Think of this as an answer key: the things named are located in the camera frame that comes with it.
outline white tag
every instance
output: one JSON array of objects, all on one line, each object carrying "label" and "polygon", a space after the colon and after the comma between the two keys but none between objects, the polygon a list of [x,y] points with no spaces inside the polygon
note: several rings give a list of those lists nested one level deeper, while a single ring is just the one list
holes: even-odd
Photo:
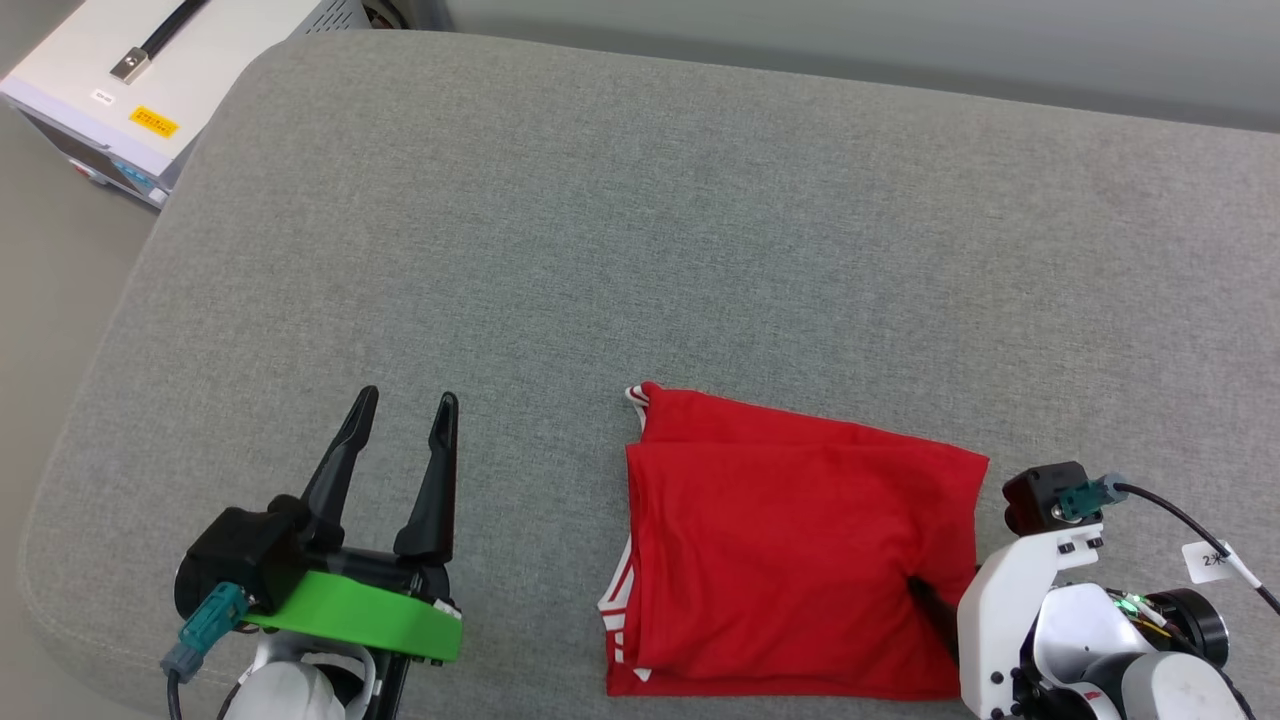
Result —
[{"label": "white tag", "polygon": [[[1231,548],[1228,543],[1222,544],[1226,544],[1228,550]],[[1192,574],[1192,582],[1197,585],[1235,575],[1235,568],[1219,556],[1213,546],[1207,542],[1184,544],[1183,557],[1187,559],[1187,571]]]}]

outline gray wall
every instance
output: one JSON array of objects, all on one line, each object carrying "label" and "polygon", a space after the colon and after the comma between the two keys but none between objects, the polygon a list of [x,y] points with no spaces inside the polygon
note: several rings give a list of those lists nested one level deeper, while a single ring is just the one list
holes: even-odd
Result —
[{"label": "gray wall", "polygon": [[1280,131],[1280,0],[449,0],[462,32]]}]

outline gray floor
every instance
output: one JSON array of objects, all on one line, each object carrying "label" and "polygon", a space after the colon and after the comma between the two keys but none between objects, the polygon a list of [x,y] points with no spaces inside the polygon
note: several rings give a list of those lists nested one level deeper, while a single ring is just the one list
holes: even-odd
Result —
[{"label": "gray floor", "polygon": [[[78,0],[0,0],[0,74]],[[138,720],[27,632],[13,578],[26,507],[155,213],[93,186],[0,109],[0,697],[6,717]]]}]

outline green strip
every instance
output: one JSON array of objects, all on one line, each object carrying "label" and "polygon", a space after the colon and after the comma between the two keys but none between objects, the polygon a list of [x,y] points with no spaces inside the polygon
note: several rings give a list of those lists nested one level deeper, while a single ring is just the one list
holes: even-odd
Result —
[{"label": "green strip", "polygon": [[316,570],[302,578],[275,615],[251,612],[244,621],[443,662],[456,661],[462,644],[460,618],[406,594]]}]

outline red fabric with white stripes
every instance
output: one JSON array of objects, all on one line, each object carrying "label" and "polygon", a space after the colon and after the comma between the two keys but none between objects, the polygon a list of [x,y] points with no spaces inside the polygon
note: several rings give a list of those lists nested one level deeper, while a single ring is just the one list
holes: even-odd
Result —
[{"label": "red fabric with white stripes", "polygon": [[959,694],[906,578],[959,602],[986,457],[653,383],[632,397],[609,694]]}]

